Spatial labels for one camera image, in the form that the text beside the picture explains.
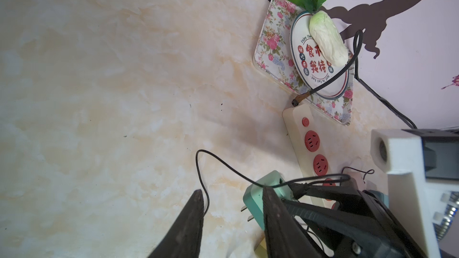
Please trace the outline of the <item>green USB charger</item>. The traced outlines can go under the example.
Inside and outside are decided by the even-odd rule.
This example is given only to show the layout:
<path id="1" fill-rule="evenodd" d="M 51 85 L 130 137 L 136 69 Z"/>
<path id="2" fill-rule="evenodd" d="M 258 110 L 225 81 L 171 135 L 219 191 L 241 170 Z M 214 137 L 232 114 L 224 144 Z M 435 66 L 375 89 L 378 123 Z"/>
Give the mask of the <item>green USB charger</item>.
<path id="1" fill-rule="evenodd" d="M 261 179 L 257 180 L 257 183 L 260 185 L 275 186 L 285 183 L 285 180 L 278 171 L 274 170 Z M 275 188 L 274 191 L 281 199 L 290 201 L 294 200 L 293 192 L 288 185 Z M 243 196 L 244 206 L 241 208 L 241 211 L 248 210 L 250 212 L 250 216 L 248 217 L 247 221 L 250 222 L 251 220 L 255 220 L 260 228 L 264 231 L 265 225 L 262 193 L 262 187 L 254 184 L 248 186 Z"/>

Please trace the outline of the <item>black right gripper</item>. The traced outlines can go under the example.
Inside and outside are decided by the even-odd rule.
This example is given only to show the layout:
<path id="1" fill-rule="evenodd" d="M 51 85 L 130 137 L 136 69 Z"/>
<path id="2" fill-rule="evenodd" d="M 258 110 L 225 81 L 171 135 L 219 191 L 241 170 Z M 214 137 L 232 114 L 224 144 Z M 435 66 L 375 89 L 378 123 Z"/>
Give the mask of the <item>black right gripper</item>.
<path id="1" fill-rule="evenodd" d="M 388 178 L 389 209 L 372 193 L 291 183 L 283 202 L 336 258 L 438 258 L 459 210 L 459 137 L 428 129 L 373 130 L 371 155 Z"/>

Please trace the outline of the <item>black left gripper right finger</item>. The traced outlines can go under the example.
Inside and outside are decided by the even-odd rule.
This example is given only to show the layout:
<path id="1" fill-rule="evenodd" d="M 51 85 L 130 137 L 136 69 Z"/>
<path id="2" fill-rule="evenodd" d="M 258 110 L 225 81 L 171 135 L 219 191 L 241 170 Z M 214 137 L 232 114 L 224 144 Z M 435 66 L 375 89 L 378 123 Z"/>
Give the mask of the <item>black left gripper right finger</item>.
<path id="1" fill-rule="evenodd" d="M 263 189 L 265 240 L 269 258 L 319 258 L 316 245 L 289 214 L 273 188 Z"/>

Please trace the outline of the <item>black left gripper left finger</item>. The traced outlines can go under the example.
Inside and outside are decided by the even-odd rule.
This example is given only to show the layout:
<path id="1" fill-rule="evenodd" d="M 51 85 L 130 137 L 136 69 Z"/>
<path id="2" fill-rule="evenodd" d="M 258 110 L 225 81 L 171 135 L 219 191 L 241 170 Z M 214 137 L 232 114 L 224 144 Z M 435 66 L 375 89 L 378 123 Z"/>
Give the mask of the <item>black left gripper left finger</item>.
<path id="1" fill-rule="evenodd" d="M 194 191 L 175 222 L 149 255 L 151 258 L 197 258 L 200 254 L 204 222 L 204 201 L 200 189 Z"/>

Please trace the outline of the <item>pink USB charger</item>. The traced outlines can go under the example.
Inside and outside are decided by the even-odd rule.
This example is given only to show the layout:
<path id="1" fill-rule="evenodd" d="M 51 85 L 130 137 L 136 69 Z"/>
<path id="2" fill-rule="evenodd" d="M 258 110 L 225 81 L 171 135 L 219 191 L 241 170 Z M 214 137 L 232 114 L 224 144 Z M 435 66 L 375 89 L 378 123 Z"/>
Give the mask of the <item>pink USB charger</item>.
<path id="1" fill-rule="evenodd" d="M 343 170 L 344 174 L 347 174 L 350 176 L 350 180 L 347 182 L 342 183 L 342 186 L 346 187 L 351 187 L 353 189 L 357 189 L 359 191 L 364 191 L 366 190 L 366 183 L 363 180 L 363 175 L 364 173 L 358 172 L 356 170 L 352 170 L 349 168 L 346 168 Z"/>

